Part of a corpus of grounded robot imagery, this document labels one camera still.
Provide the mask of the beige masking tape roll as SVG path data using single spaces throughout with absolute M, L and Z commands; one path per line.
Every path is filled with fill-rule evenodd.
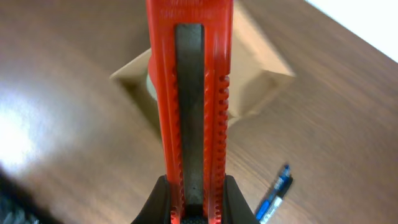
M 147 88 L 147 91 L 148 91 L 148 93 L 150 94 L 150 96 L 151 96 L 155 101 L 157 101 L 156 89 L 155 89 L 155 86 L 154 86 L 152 80 L 150 79 L 150 75 L 149 75 L 149 74 L 147 74 L 147 76 L 146 76 L 146 88 Z

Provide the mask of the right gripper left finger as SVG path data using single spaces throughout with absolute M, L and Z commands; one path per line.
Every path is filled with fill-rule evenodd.
M 171 224 L 170 210 L 170 186 L 166 175 L 162 175 L 131 224 Z

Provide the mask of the orange utility knife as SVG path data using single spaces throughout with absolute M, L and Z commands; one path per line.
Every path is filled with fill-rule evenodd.
M 233 2 L 148 0 L 146 8 L 170 221 L 221 223 Z

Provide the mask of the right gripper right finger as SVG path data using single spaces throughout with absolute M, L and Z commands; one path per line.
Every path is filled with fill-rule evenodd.
M 259 224 L 232 175 L 224 178 L 222 224 Z

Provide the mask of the cardboard box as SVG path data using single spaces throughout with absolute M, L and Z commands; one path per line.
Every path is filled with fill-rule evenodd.
M 110 79 L 120 85 L 160 134 L 157 101 L 147 91 L 151 51 L 145 50 L 115 71 Z M 266 104 L 296 77 L 241 1 L 234 2 L 228 126 L 259 114 Z

